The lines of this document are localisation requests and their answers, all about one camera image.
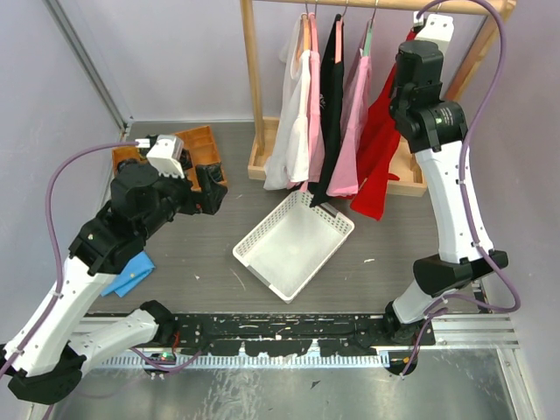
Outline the red t shirt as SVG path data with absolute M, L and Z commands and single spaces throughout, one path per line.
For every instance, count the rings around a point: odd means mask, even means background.
M 355 212 L 376 221 L 384 214 L 388 182 L 399 180 L 389 171 L 401 138 L 389 114 L 395 76 L 396 64 L 393 64 L 381 92 L 368 109 L 357 154 L 359 189 L 350 205 Z

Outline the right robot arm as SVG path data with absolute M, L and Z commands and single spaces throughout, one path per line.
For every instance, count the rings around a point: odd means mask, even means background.
M 508 266 L 485 230 L 471 175 L 459 165 L 467 123 L 458 103 L 440 97 L 443 64 L 426 40 L 401 43 L 395 57 L 389 114 L 425 177 L 438 233 L 438 252 L 414 262 L 412 284 L 386 306 L 383 331 L 396 345 L 417 334 L 441 298 Z

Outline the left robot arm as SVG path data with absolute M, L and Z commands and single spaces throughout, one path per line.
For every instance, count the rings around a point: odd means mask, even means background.
M 125 319 L 84 339 L 71 335 L 91 304 L 146 242 L 177 214 L 216 214 L 228 192 L 217 168 L 198 165 L 198 189 L 185 176 L 165 176 L 150 164 L 127 164 L 110 198 L 69 247 L 62 273 L 21 332 L 1 347 L 1 370 L 19 400 L 51 405 L 66 398 L 94 367 L 145 343 L 164 347 L 177 330 L 172 313 L 151 300 Z

